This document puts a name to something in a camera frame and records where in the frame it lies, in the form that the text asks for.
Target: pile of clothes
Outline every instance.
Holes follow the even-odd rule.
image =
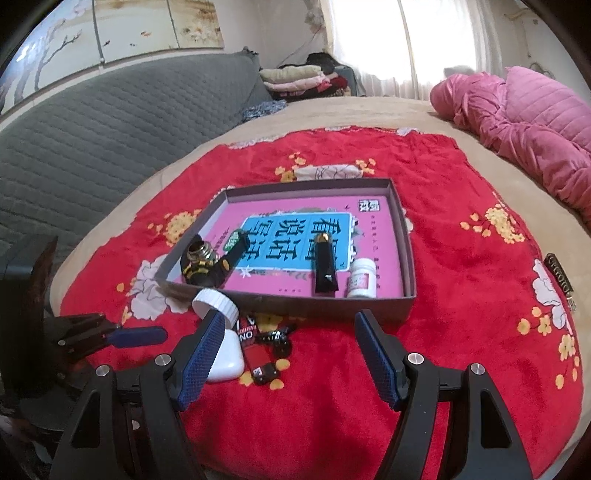
[[[335,72],[334,60],[326,54],[311,54],[305,65],[283,65],[260,71],[274,100],[295,102],[310,98],[350,95],[347,80]]]

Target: white pill bottle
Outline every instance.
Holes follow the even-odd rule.
[[[370,258],[358,258],[351,264],[351,276],[347,284],[347,298],[374,299],[375,297],[375,263]]]

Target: gray quilted cushion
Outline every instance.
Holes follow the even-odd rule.
[[[55,265],[145,179],[271,97],[246,50],[114,70],[41,102],[0,132],[0,254],[59,235]]]

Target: red blanket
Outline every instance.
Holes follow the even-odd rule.
[[[198,319],[164,298],[151,275],[199,210],[222,188],[293,181],[303,165],[349,164],[391,178],[407,210],[418,297],[396,329],[435,364],[484,364],[523,439],[535,476],[560,453],[581,409],[581,364],[566,301],[519,216],[441,135],[400,129],[302,131],[219,146],[191,165],[99,248],[62,303],[63,314],[105,312],[126,327],[152,318],[161,346],[97,353],[124,368],[169,352]],[[261,321],[272,328],[281,318]],[[185,414],[199,460],[249,479],[372,479],[398,414],[379,400],[352,325],[300,319],[281,380],[207,385]],[[435,479],[446,429],[440,408],[424,474]]]

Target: pink quilt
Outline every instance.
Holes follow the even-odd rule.
[[[591,228],[591,107],[571,89],[523,67],[507,80],[456,74],[431,91],[433,108],[519,165]]]

